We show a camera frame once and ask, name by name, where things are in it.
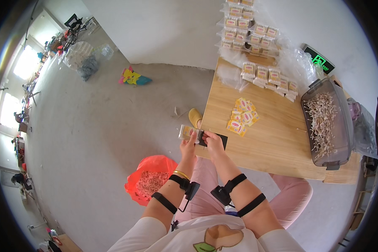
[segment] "white shirt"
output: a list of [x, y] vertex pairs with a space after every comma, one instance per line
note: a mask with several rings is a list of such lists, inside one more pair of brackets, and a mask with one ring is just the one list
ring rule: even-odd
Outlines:
[[302, 252], [284, 229], [255, 238], [242, 219], [232, 215], [198, 217], [178, 224], [167, 234], [164, 224], [153, 217], [141, 218], [108, 252]]

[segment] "gold bracelet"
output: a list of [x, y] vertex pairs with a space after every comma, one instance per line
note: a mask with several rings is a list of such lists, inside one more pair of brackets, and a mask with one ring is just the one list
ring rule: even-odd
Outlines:
[[188, 177], [186, 174], [184, 174], [183, 172], [181, 172], [181, 171], [174, 171], [174, 173], [177, 173], [177, 174], [179, 174], [179, 175], [182, 175], [182, 176], [184, 176], [187, 180], [190, 181], [189, 177]]

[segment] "red plastic bag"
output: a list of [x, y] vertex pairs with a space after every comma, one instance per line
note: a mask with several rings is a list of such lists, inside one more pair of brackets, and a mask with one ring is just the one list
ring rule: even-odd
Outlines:
[[136, 187], [136, 184], [141, 177], [141, 173], [143, 171], [168, 172], [169, 177], [174, 173], [177, 166], [178, 164], [174, 160], [169, 159], [164, 155], [149, 156], [143, 159], [137, 167], [137, 170], [127, 177], [125, 190], [130, 194], [134, 201], [142, 206], [147, 206], [151, 197], [144, 197]]

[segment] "exit sign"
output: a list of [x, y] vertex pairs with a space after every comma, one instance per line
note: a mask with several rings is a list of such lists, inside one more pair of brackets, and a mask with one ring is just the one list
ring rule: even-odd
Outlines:
[[322, 54], [318, 53], [314, 48], [310, 47], [309, 45], [304, 44], [304, 47], [302, 49], [304, 50], [304, 52], [307, 52], [311, 55], [312, 63], [322, 64], [324, 73], [328, 74], [335, 68], [335, 66], [332, 63], [330, 63], [326, 58], [324, 58]]

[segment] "concrete floor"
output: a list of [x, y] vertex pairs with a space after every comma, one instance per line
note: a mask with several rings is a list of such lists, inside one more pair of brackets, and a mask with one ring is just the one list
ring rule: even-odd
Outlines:
[[[114, 44], [100, 29], [85, 41]], [[49, 226], [64, 232], [85, 252], [106, 251], [139, 219], [144, 207], [124, 184], [140, 160], [164, 154], [181, 159], [178, 128], [187, 110], [206, 106], [214, 71], [166, 64], [136, 64], [153, 81], [118, 84], [129, 63], [115, 52], [87, 82], [45, 63], [35, 92], [26, 136], [26, 164]], [[178, 108], [181, 117], [174, 115]], [[267, 173], [242, 169], [270, 200], [279, 189]], [[309, 181], [314, 194], [288, 229], [307, 251], [329, 251], [346, 228], [356, 185]]]

